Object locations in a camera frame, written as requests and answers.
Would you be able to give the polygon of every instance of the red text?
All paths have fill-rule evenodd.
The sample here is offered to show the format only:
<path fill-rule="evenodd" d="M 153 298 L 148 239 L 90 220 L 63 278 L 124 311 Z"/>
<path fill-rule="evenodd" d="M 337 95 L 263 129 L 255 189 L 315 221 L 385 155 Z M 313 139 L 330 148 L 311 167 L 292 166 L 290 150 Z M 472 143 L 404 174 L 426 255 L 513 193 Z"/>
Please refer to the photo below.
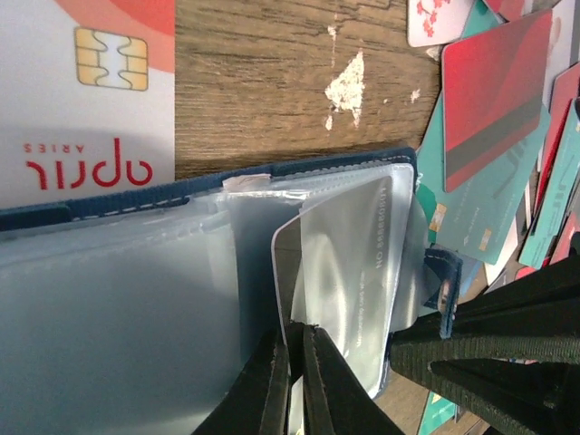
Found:
<path fill-rule="evenodd" d="M 25 143 L 24 152 L 32 153 L 34 151 L 38 153 L 78 153 L 82 154 L 84 150 L 84 145 L 44 145 L 39 144 L 33 147 L 29 143 Z M 86 160 L 77 161 L 76 173 L 65 173 L 63 161 L 57 160 L 54 162 L 54 173 L 56 174 L 56 188 L 59 190 L 63 189 L 77 189 L 82 186 L 87 179 L 92 179 L 92 181 L 103 188 L 112 188 L 119 184 L 121 178 L 123 177 L 123 166 L 125 168 L 125 177 L 134 186 L 145 186 L 153 178 L 153 168 L 151 165 L 144 161 L 139 160 L 139 166 L 145 169 L 146 175 L 142 179 L 138 179 L 134 174 L 133 161 L 125 160 L 124 165 L 121 157 L 121 140 L 115 138 L 113 141 L 113 162 L 108 160 L 102 160 L 97 162 L 92 169 L 88 168 Z M 113 167 L 113 175 L 110 179 L 105 179 L 102 175 L 102 171 L 108 168 L 110 165 Z M 32 169 L 36 176 L 38 177 L 39 185 L 41 190 L 48 190 L 48 172 L 47 168 L 38 162 L 27 160 L 26 167 Z"/>

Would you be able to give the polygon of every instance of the wooden surface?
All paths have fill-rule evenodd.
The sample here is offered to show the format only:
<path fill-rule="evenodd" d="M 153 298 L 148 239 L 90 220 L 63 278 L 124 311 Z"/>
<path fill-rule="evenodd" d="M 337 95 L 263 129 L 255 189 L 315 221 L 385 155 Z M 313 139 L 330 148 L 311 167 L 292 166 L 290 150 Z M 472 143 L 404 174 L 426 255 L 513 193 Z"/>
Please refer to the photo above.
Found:
<path fill-rule="evenodd" d="M 408 46 L 402 0 L 178 0 L 178 177 L 401 140 L 418 147 L 440 88 L 440 66 L 426 48 Z M 357 128 L 351 112 L 333 112 L 324 90 L 359 51 Z M 394 375 L 379 403 L 415 434 L 426 398 Z M 476 420 L 441 433 L 462 435 Z"/>

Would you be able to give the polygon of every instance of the teal card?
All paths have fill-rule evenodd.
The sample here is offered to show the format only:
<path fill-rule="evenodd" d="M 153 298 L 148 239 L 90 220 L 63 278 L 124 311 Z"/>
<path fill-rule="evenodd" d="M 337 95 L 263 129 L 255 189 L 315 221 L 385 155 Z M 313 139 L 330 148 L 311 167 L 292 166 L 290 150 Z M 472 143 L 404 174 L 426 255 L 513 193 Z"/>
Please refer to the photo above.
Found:
<path fill-rule="evenodd" d="M 430 435 L 455 416 L 455 403 L 442 398 L 433 391 L 429 393 L 423 418 L 420 421 L 419 435 Z"/>
<path fill-rule="evenodd" d="M 519 256 L 521 264 L 535 269 L 542 267 L 552 240 L 560 230 L 568 198 L 580 167 L 579 107 L 580 100 L 572 101 L 552 175 L 547 183 L 544 202 L 537 218 L 536 229 L 527 236 L 524 249 Z"/>
<path fill-rule="evenodd" d="M 492 29 L 497 18 L 478 0 L 464 37 Z M 430 222 L 429 238 L 477 260 L 495 264 L 544 143 L 550 117 L 542 110 L 536 131 L 452 192 L 444 189 L 443 103 L 435 105 L 417 159 L 417 198 Z"/>

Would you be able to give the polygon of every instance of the gold chip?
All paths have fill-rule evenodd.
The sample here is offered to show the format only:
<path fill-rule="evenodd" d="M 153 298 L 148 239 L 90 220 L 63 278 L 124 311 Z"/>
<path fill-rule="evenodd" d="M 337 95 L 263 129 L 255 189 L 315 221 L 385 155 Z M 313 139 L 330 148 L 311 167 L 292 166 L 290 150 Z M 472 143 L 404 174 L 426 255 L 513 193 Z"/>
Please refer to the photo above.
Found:
<path fill-rule="evenodd" d="M 483 237 L 481 238 L 481 243 L 479 244 L 479 250 L 485 251 L 488 248 L 489 238 L 491 237 L 491 230 L 486 229 L 483 232 Z"/>
<path fill-rule="evenodd" d="M 447 213 L 447 207 L 443 204 L 438 204 L 435 207 L 435 213 L 433 213 L 433 218 L 429 223 L 429 229 L 431 231 L 435 231 L 436 233 L 439 232 L 441 229 L 441 224 L 443 223 L 443 218 L 445 217 L 445 213 Z"/>
<path fill-rule="evenodd" d="M 76 74 L 82 84 L 146 91 L 147 43 L 139 38 L 77 27 Z"/>

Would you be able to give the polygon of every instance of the white card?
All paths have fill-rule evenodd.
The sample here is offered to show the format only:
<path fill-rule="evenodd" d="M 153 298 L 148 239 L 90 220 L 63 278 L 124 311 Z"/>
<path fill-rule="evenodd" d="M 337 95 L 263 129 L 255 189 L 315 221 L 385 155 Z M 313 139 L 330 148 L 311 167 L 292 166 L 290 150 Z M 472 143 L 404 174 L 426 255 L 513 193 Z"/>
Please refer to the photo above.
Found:
<path fill-rule="evenodd" d="M 409 45 L 423 47 L 457 41 L 474 3 L 475 0 L 409 0 Z"/>
<path fill-rule="evenodd" d="M 529 182 L 526 184 L 524 193 L 526 198 L 526 228 L 532 227 L 532 195 L 530 192 Z"/>
<path fill-rule="evenodd" d="M 3 1 L 0 208 L 174 180 L 172 1 Z"/>

